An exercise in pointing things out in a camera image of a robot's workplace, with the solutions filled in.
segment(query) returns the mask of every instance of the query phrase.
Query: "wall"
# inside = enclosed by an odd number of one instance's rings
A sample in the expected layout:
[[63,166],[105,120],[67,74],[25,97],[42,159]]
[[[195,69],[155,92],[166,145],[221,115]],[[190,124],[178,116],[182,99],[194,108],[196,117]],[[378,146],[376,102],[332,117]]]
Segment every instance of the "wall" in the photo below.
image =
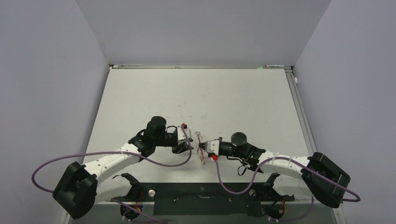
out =
[[76,0],[115,64],[294,65],[330,0]]
[[[59,206],[30,181],[41,163],[85,151],[108,74],[73,0],[0,2],[1,223],[57,223]],[[38,182],[54,188],[66,164]]]
[[331,1],[295,66],[318,151],[362,197],[343,206],[349,224],[396,223],[395,10],[394,0]]

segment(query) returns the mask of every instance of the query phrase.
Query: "white table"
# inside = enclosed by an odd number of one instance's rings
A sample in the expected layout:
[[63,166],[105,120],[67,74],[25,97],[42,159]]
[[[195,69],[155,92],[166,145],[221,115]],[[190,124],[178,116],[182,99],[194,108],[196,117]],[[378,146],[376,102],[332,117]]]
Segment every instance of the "white table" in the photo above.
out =
[[[153,116],[167,125],[186,123],[203,141],[243,132],[254,146],[285,155],[308,156],[285,71],[282,69],[112,69],[110,70],[87,153],[113,151],[146,127]],[[157,147],[151,159],[166,164],[184,161],[188,152],[173,154]],[[100,156],[90,156],[90,162]],[[224,182],[249,182],[253,172],[237,175],[240,163],[219,158]],[[201,165],[196,150],[177,168],[142,161],[119,173],[140,182],[218,182],[213,162]],[[265,182],[269,174],[257,175]]]

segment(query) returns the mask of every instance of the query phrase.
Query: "gray wall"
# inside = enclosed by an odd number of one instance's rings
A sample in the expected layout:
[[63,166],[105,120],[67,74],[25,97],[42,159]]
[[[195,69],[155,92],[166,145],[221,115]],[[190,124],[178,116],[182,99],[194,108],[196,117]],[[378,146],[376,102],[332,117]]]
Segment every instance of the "gray wall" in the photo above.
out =
[[[85,151],[107,73],[75,1],[0,1],[1,223],[57,223],[58,205],[30,175]],[[68,162],[40,172],[39,183],[54,188]]]
[[343,206],[349,224],[396,223],[395,10],[394,0],[331,1],[295,67],[318,151],[362,197]]
[[110,63],[294,65],[330,0],[76,0]]

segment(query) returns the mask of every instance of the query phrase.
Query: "white work surface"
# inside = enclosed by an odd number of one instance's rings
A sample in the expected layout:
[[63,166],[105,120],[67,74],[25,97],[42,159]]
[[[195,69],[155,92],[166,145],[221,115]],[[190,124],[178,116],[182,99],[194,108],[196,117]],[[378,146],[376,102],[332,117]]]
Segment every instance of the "white work surface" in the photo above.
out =
[[[292,156],[308,156],[296,108],[284,70],[254,69],[112,69],[110,70],[87,153],[114,151],[146,128],[153,116],[169,125],[186,123],[194,140],[223,137],[230,141],[243,132],[250,144]],[[215,164],[201,165],[196,143],[190,161],[164,168],[147,161],[126,167],[140,182],[218,182]],[[188,152],[173,154],[157,147],[150,158],[166,164],[184,161]],[[85,157],[84,162],[100,156]],[[238,176],[238,161],[219,158],[224,182],[249,182]],[[255,182],[265,182],[259,174]]]

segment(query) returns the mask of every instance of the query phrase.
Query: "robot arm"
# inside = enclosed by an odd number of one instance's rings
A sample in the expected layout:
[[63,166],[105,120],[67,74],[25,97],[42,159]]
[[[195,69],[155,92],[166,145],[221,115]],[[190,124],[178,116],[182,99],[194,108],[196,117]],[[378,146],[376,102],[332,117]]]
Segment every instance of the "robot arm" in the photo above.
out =
[[[321,153],[314,153],[313,156],[288,156],[273,153],[265,149],[257,148],[248,143],[244,133],[234,133],[231,142],[224,142],[222,138],[207,141],[200,144],[200,148],[205,149],[208,157],[226,156],[240,158],[242,165],[252,171],[257,169],[258,164],[264,163],[258,172],[272,173],[266,182],[267,193],[274,194],[274,197],[285,195],[306,195],[314,196],[318,201],[332,208],[338,208],[345,191],[331,185],[330,183],[312,175],[302,169],[291,160],[316,171],[322,176],[347,187],[350,177],[334,162]],[[283,157],[284,160],[275,160],[275,157]]]
[[153,117],[146,129],[141,130],[114,151],[114,154],[108,154],[82,165],[78,162],[70,164],[52,196],[72,218],[80,218],[95,203],[131,194],[132,188],[139,184],[129,174],[114,176],[115,173],[142,161],[141,156],[150,156],[155,152],[156,146],[172,147],[174,154],[187,151],[189,149],[187,141],[192,141],[187,126],[175,127],[172,133],[168,133],[166,120],[162,117]]

